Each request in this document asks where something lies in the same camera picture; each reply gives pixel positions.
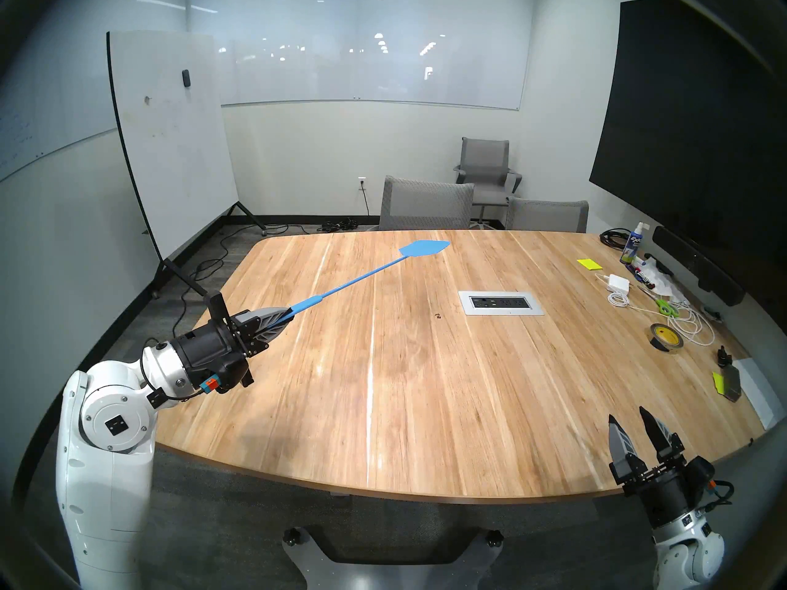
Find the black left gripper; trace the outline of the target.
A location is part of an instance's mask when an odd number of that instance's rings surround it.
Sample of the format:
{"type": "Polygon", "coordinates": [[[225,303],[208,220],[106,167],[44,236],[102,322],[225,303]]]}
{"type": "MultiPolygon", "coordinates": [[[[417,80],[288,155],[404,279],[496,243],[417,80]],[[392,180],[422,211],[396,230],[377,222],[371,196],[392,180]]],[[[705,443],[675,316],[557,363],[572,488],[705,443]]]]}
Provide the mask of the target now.
{"type": "Polygon", "coordinates": [[[194,388],[235,388],[253,384],[247,354],[263,351],[284,331],[291,308],[244,310],[231,317],[222,293],[204,296],[209,320],[172,341],[187,379],[194,388]],[[248,343],[241,325],[248,322],[248,343]]]}

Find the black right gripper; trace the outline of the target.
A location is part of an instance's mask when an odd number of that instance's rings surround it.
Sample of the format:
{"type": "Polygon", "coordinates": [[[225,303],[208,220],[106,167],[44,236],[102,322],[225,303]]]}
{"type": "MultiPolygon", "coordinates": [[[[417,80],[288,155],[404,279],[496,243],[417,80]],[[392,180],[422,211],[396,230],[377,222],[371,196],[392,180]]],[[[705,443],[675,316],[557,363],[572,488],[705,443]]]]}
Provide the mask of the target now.
{"type": "Polygon", "coordinates": [[[638,497],[651,528],[681,519],[700,502],[700,477],[683,455],[679,435],[639,407],[645,432],[655,450],[659,466],[648,469],[638,457],[633,441],[613,415],[608,416],[609,463],[616,485],[625,497],[638,497]]]}

